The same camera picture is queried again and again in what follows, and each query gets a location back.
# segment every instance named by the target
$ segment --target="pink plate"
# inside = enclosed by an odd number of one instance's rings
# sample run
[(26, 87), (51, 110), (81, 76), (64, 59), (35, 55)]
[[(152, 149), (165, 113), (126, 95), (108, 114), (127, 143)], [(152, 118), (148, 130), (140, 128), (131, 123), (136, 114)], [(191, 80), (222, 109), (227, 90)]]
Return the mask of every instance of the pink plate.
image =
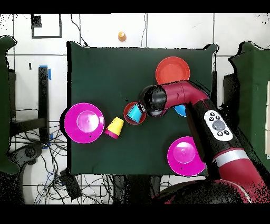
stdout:
[(95, 141), (104, 130), (104, 117), (94, 105), (85, 102), (73, 105), (65, 115), (65, 131), (77, 143)]
[(171, 169), (182, 176), (195, 176), (205, 169), (193, 138), (189, 136), (179, 138), (171, 144), (167, 159)]

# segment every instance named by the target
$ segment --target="red plate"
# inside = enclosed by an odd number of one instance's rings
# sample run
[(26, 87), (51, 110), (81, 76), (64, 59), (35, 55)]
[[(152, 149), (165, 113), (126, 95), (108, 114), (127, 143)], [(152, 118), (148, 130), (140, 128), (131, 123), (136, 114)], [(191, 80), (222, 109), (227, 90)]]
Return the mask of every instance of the red plate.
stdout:
[(156, 69), (158, 84), (189, 80), (188, 64), (181, 58), (168, 57), (163, 59)]

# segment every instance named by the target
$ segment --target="white tile floor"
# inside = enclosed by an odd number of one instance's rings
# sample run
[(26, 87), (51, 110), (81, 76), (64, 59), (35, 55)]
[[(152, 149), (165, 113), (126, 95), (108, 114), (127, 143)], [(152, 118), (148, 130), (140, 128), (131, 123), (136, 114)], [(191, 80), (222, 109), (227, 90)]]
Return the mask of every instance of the white tile floor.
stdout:
[[(59, 35), (59, 15), (41, 14), (42, 27), (35, 28), (35, 35)], [(235, 55), (238, 46), (243, 41), (253, 41), (263, 48), (270, 45), (270, 22), (268, 14), (72, 14), (73, 21), (79, 26), (81, 35), (89, 46), (135, 46), (149, 48), (203, 48), (205, 45), (215, 43), (219, 45), (216, 58), (216, 71), (218, 72), (218, 104), (223, 99), (222, 81), (224, 75), (233, 73), (233, 67), (228, 58)], [(50, 125), (59, 124), (59, 117), (66, 108), (66, 42), (76, 41), (83, 44), (80, 39), (78, 28), (71, 22), (70, 14), (61, 14), (62, 38), (57, 39), (32, 39), (31, 16), (30, 15), (0, 15), (0, 35), (14, 36), (17, 45), (8, 51), (8, 62), (11, 69), (17, 73), (16, 81), (16, 109), (38, 108), (37, 100), (37, 68), (40, 65), (47, 65), (52, 71), (52, 79), (49, 80), (49, 102), (50, 102)], [(117, 39), (118, 32), (124, 31), (127, 35), (125, 42)], [(28, 119), (37, 117), (36, 111), (17, 112), (17, 119)], [(58, 127), (51, 128), (51, 132), (58, 130)], [(57, 155), (56, 160), (59, 170), (66, 168), (66, 154), (64, 151)], [(46, 161), (47, 169), (52, 171), (52, 158), (48, 150), (43, 150), (43, 158)], [(105, 188), (97, 180), (100, 175), (79, 175), (79, 184), (83, 189), (84, 196), (73, 200), (73, 204), (94, 203), (87, 198), (90, 195), (96, 197), (106, 194)], [(170, 183), (203, 179), (203, 176), (186, 178), (182, 176), (170, 176)], [(164, 176), (162, 182), (167, 182), (169, 176)], [(34, 203), (38, 191), (43, 188), (38, 184), (45, 184), (47, 171), (41, 157), (33, 166), (27, 166), (24, 173), (24, 194), (26, 203)], [(70, 198), (64, 202), (71, 204)], [(49, 204), (62, 204), (61, 200), (50, 199)]]

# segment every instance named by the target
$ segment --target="red robot arm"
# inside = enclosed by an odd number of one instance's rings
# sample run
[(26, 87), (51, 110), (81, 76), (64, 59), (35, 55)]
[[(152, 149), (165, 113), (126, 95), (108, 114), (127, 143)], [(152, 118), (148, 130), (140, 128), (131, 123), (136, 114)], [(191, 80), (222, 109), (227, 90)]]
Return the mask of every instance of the red robot arm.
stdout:
[(217, 170), (219, 182), (236, 188), (244, 202), (270, 202), (269, 189), (256, 167), (208, 95), (197, 85), (179, 81), (149, 86), (139, 99), (141, 110), (151, 116), (181, 104), (186, 105), (188, 124), (200, 149), (199, 155), (207, 166)]

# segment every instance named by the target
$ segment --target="small orange object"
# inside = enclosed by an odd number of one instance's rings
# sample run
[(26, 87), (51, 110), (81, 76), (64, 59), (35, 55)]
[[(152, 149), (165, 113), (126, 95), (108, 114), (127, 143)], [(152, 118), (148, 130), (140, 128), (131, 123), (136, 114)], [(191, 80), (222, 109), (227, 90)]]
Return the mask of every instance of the small orange object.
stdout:
[(126, 34), (124, 32), (119, 32), (118, 34), (118, 40), (120, 40), (121, 42), (125, 41), (127, 38)]

